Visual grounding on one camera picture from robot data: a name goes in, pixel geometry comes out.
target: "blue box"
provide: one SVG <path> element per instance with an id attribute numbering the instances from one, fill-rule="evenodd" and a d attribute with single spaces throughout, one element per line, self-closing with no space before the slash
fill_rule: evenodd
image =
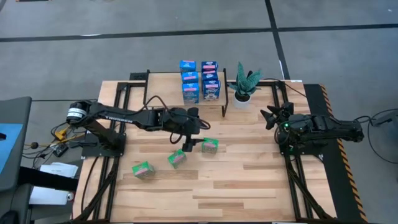
<path id="1" fill-rule="evenodd" d="M 201 81 L 210 81 L 210 80 L 218 80 L 217 71 L 203 71 L 201 73 Z"/>
<path id="2" fill-rule="evenodd" d="M 201 70 L 202 71 L 211 71 L 211 70 L 215 70 L 217 71 L 218 68 L 218 64 L 217 62 L 201 62 Z"/>
<path id="3" fill-rule="evenodd" d="M 182 83 L 198 83 L 199 76 L 197 72 L 184 72 L 181 74 Z"/>
<path id="4" fill-rule="evenodd" d="M 199 103 L 199 84 L 182 84 L 182 97 L 185 105 Z"/>
<path id="5" fill-rule="evenodd" d="M 181 72 L 194 72 L 197 70 L 197 62 L 191 60 L 181 60 L 180 61 L 180 71 Z"/>
<path id="6" fill-rule="evenodd" d="M 203 82 L 203 99 L 206 101 L 217 100 L 220 96 L 221 82 L 219 80 L 210 80 Z"/>

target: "yellow and black hazard tape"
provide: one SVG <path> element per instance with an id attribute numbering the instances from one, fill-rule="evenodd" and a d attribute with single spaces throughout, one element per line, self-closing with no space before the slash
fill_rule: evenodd
<path id="1" fill-rule="evenodd" d="M 331 110 L 331 105 L 330 105 L 330 101 L 329 101 L 329 98 L 328 98 L 328 93 L 326 92 L 326 88 L 325 88 L 324 85 L 320 85 L 320 86 L 321 86 L 321 90 L 322 90 L 322 93 L 323 93 L 323 97 L 325 98 L 326 107 L 328 109 L 329 115 L 331 117 L 333 117 L 333 111 Z M 347 158 L 346 151 L 344 150 L 343 142 L 340 139 L 337 139 L 337 143 L 338 143 L 338 148 L 340 150 L 340 154 L 341 154 L 341 156 L 343 158 L 343 162 L 345 164 L 345 168 L 347 170 L 347 176 L 349 178 L 349 183 L 351 184 L 351 188 L 353 189 L 355 201 L 356 201 L 356 203 L 358 205 L 359 214 L 361 215 L 361 218 L 365 222 L 368 222 L 368 218 L 366 218 L 365 211 L 364 211 L 363 206 L 362 206 L 362 201 L 361 201 L 361 199 L 359 197 L 359 193 L 358 193 L 358 190 L 357 190 L 356 185 L 355 185 L 353 172 L 351 171 L 351 167 L 348 164 L 348 158 Z"/>

